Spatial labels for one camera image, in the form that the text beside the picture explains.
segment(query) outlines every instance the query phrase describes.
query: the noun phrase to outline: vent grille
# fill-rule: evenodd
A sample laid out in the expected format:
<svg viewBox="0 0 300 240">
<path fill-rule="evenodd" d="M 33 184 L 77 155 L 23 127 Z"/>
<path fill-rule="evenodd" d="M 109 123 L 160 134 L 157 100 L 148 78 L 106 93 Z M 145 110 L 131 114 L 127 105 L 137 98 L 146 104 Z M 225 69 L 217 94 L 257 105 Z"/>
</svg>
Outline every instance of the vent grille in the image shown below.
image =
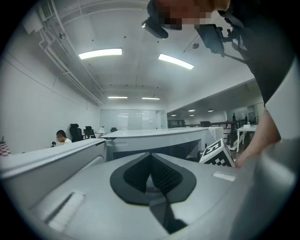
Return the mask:
<svg viewBox="0 0 300 240">
<path fill-rule="evenodd" d="M 63 204 L 53 213 L 53 216 L 48 220 L 48 225 L 58 232 L 64 232 L 68 223 L 73 218 L 74 214 L 82 204 L 85 195 L 80 193 L 71 193 Z"/>
<path fill-rule="evenodd" d="M 43 22 L 52 17 L 52 11 L 48 1 L 41 3 L 39 12 Z"/>
</svg>

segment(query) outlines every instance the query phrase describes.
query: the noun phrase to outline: person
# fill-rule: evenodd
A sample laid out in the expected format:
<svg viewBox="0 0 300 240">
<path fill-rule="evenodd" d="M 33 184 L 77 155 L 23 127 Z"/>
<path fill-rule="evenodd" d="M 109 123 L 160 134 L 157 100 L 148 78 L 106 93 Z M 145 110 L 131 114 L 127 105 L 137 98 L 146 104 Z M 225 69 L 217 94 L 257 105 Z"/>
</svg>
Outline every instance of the person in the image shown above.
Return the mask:
<svg viewBox="0 0 300 240">
<path fill-rule="evenodd" d="M 66 133 L 63 130 L 57 131 L 56 137 L 60 143 L 64 143 L 64 144 L 72 143 L 72 141 L 67 138 Z"/>
<path fill-rule="evenodd" d="M 294 49 L 287 38 L 287 34 L 292 34 L 292 31 L 283 31 L 284 18 L 279 14 L 284 11 L 285 4 L 275 4 L 270 0 L 151 1 L 154 1 L 155 11 L 163 13 L 158 16 L 163 16 L 167 23 L 176 25 L 199 24 L 199 19 L 207 18 L 217 10 L 238 32 L 235 49 L 240 52 L 254 75 L 264 103 L 268 102 L 295 57 Z M 265 109 L 251 143 L 237 159 L 236 166 L 242 167 L 245 161 L 279 140 L 276 125 Z"/>
</svg>

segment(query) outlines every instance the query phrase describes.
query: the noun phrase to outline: glass wall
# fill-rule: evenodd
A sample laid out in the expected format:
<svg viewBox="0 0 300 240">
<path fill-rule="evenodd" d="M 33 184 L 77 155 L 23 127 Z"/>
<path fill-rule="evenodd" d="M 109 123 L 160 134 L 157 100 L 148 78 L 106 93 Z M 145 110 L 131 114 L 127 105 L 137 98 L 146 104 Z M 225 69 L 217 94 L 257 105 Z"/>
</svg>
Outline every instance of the glass wall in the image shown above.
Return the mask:
<svg viewBox="0 0 300 240">
<path fill-rule="evenodd" d="M 100 126 L 110 133 L 111 128 L 118 130 L 142 130 L 165 128 L 164 111 L 155 110 L 100 110 Z"/>
</svg>

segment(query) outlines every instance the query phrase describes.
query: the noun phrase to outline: seated person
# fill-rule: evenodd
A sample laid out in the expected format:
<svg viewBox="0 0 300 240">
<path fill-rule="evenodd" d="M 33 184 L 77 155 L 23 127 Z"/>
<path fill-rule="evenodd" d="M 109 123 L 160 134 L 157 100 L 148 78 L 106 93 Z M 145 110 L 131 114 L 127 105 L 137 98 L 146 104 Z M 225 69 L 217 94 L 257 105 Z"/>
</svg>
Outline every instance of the seated person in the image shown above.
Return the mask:
<svg viewBox="0 0 300 240">
<path fill-rule="evenodd" d="M 56 137 L 60 143 L 64 143 L 64 144 L 72 143 L 72 141 L 66 137 L 66 133 L 63 130 L 59 130 L 56 133 Z"/>
</svg>

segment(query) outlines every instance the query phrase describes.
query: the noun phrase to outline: black office chair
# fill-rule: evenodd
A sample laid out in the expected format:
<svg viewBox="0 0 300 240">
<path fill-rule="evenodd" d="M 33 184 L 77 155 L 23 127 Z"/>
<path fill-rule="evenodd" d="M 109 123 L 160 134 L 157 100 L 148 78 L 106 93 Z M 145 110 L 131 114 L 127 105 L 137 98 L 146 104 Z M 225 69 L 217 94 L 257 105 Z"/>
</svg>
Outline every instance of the black office chair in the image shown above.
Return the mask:
<svg viewBox="0 0 300 240">
<path fill-rule="evenodd" d="M 116 127 L 112 127 L 111 132 L 113 133 L 113 132 L 116 132 L 116 131 L 118 131 L 117 128 Z"/>
<path fill-rule="evenodd" d="M 94 130 L 91 126 L 85 126 L 85 129 L 83 131 L 88 138 L 96 138 Z"/>
<path fill-rule="evenodd" d="M 210 121 L 200 122 L 200 126 L 203 128 L 211 127 L 211 122 Z"/>
<path fill-rule="evenodd" d="M 78 142 L 83 140 L 83 135 L 81 133 L 81 128 L 78 128 L 78 124 L 70 124 L 70 134 L 72 135 L 72 142 Z"/>
</svg>

